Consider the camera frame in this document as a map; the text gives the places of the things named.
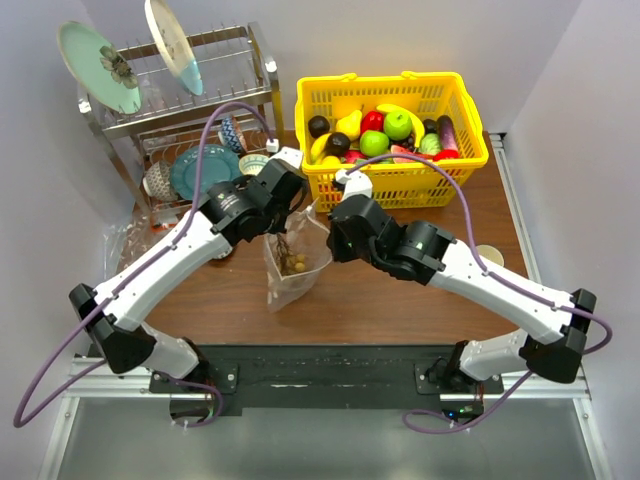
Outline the clear polka dot zip bag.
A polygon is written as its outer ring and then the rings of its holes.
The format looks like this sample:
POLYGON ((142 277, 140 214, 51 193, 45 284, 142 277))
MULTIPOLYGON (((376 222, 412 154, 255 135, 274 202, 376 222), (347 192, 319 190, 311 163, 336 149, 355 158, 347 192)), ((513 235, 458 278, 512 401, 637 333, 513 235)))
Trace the clear polka dot zip bag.
POLYGON ((267 310, 275 313, 309 292, 332 262, 329 229, 316 215, 316 201, 292 213, 286 232, 263 237, 267 273, 267 310))

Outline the brown longan bunch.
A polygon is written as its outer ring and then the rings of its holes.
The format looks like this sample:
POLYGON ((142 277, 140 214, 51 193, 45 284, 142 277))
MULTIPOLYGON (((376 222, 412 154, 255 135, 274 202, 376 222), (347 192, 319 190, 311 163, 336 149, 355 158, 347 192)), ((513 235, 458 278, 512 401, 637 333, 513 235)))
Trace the brown longan bunch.
POLYGON ((295 253, 287 242, 285 235, 281 233, 276 235, 274 259, 279 273, 283 277, 307 271, 306 256, 302 253, 295 253))

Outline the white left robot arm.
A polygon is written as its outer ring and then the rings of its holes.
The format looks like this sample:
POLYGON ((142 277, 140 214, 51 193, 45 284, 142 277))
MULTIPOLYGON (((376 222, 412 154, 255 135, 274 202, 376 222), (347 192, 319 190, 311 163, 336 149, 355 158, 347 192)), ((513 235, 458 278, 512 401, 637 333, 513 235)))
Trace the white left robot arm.
POLYGON ((231 253, 240 242, 285 229, 305 196, 302 154, 284 147, 255 176, 213 185, 207 200, 119 275, 96 287, 77 285, 71 304, 115 374, 147 367, 171 375, 185 392, 207 380, 204 359, 185 338, 145 322, 153 308, 191 273, 231 253))

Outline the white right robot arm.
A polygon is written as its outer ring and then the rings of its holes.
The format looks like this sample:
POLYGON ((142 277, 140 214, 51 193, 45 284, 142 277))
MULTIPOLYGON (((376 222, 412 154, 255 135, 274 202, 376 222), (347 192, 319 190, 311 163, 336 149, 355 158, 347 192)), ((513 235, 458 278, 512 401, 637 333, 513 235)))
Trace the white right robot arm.
POLYGON ((529 371, 546 380, 575 381, 585 352, 595 296, 547 289, 493 262, 480 266, 471 248, 426 221, 401 225, 364 195, 341 202, 329 215, 327 245, 334 261, 361 259, 402 281, 460 295, 516 325, 489 340, 455 344, 431 377, 459 393, 495 375, 529 371))

